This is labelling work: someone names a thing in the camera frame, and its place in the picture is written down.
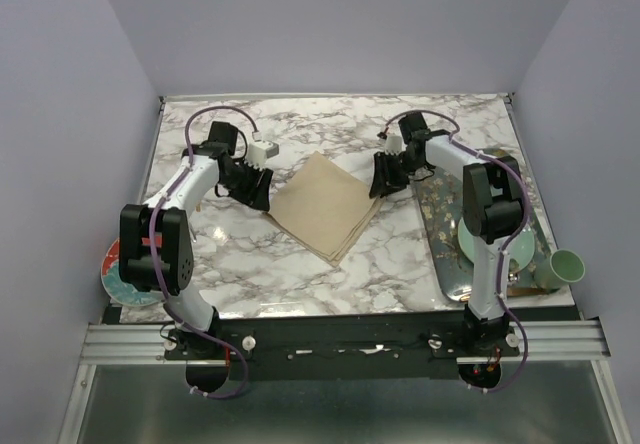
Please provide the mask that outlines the beige linen napkin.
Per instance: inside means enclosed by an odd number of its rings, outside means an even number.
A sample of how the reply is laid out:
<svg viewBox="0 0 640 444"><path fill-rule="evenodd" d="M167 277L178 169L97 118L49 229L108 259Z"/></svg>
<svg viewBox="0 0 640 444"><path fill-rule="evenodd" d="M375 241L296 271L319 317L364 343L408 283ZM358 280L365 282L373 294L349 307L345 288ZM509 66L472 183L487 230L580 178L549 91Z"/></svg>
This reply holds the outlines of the beige linen napkin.
<svg viewBox="0 0 640 444"><path fill-rule="evenodd" d="M383 204L369 187L313 153L271 199L269 217L303 247L339 265Z"/></svg>

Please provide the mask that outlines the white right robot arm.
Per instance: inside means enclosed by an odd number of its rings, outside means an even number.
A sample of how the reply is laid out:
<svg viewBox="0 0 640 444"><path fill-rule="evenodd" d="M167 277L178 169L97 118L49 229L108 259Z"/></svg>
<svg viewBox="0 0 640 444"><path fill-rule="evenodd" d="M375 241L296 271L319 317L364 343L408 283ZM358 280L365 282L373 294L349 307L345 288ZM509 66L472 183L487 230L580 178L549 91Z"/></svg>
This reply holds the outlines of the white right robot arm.
<svg viewBox="0 0 640 444"><path fill-rule="evenodd" d="M460 343L480 356L509 332L507 306L509 245L528 224L531 203L517 161L496 158L458 140L458 123L439 112L404 111L387 121L377 137L371 199L408 187L415 173L442 168L462 183L462 219L473 236L471 297L465 305Z"/></svg>

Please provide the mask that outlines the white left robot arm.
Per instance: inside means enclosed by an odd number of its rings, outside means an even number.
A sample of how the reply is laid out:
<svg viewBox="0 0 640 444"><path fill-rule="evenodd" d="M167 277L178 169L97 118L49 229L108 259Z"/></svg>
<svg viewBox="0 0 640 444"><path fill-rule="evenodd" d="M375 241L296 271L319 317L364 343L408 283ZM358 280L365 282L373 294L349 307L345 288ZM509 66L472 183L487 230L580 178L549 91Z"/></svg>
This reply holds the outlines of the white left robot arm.
<svg viewBox="0 0 640 444"><path fill-rule="evenodd" d="M211 123L207 138L186 143L176 173L142 204L128 204L120 213L119 275L140 292L156 292L167 314L189 332L187 346L201 359L214 357L222 344L219 314L192 283L195 258L190 217L211 190L224 188L240 204L270 210L273 171L267 161L279 145L258 132L235 155L242 132L227 122Z"/></svg>

